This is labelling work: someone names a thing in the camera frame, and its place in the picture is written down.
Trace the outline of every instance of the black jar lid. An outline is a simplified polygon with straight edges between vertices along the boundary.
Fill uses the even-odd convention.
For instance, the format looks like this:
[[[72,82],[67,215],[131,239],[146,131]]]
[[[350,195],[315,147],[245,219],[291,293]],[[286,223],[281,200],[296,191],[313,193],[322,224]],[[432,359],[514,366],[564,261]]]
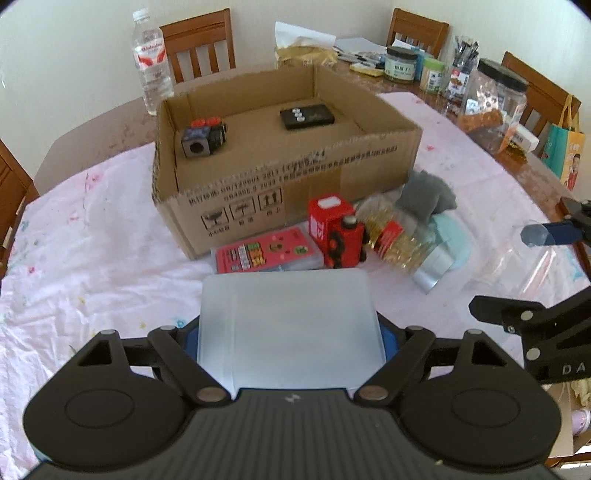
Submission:
[[[497,61],[482,59],[478,63],[478,70],[516,92],[525,93],[527,91],[528,81]]]
[[[404,60],[416,60],[418,54],[414,50],[402,47],[388,47],[386,49],[388,55]]]

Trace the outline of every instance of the red box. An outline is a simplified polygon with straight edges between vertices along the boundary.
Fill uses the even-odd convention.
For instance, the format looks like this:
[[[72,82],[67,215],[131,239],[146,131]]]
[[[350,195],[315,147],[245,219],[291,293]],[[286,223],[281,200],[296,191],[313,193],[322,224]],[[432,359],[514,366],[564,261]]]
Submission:
[[[355,267],[365,261],[365,226],[355,208],[338,195],[313,199],[308,204],[308,231],[333,268]]]

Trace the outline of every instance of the silver bolt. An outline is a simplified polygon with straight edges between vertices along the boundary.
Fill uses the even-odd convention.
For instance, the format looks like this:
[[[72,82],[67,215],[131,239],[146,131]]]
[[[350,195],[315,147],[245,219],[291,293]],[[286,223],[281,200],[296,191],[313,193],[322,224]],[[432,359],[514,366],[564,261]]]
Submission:
[[[539,348],[533,347],[533,348],[530,348],[529,350],[527,350],[525,357],[531,361],[537,360],[540,357],[540,353],[541,352],[540,352]]]
[[[207,403],[215,403],[226,398],[226,392],[219,387],[204,387],[197,392],[197,398]]]
[[[380,401],[388,397],[388,390],[378,385],[361,387],[359,396],[367,401]]]

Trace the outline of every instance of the chair backrest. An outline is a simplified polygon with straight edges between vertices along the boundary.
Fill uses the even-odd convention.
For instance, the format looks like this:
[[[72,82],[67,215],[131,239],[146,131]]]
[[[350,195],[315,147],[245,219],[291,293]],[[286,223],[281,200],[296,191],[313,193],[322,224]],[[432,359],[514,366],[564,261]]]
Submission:
[[[449,24],[444,22],[395,8],[387,45],[392,45],[398,34],[399,40],[420,47],[437,59],[447,38],[448,29]]]
[[[521,75],[530,83],[526,92],[527,105],[521,115],[520,123],[525,125],[532,112],[538,112],[540,118],[531,132],[536,137],[539,137],[547,123],[557,124],[560,121],[560,115],[569,93],[508,51],[505,52],[503,57],[503,65]],[[580,106],[581,101],[573,97],[573,116],[579,111]],[[543,148],[538,149],[538,154],[541,154],[542,150]]]
[[[38,197],[31,177],[0,140],[0,279],[25,207]]]
[[[230,23],[230,9],[213,12],[199,17],[188,18],[179,22],[165,25],[162,28],[164,44],[168,58],[173,66],[174,78],[177,83],[183,82],[183,72],[178,61],[178,53],[189,51],[191,67],[195,78],[201,76],[197,47],[207,45],[209,64],[212,73],[219,72],[217,55],[214,44],[226,40],[228,45],[228,60],[230,68],[236,68],[234,60],[234,43],[232,42],[232,24]]]

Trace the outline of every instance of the gray cloth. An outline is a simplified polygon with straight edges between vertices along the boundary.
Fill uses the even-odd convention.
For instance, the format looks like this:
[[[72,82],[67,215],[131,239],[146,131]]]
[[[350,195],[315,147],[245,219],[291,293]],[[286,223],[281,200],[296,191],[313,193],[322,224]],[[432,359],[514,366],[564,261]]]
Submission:
[[[456,195],[447,183],[424,170],[411,173],[396,206],[423,223],[431,215],[457,208]]]

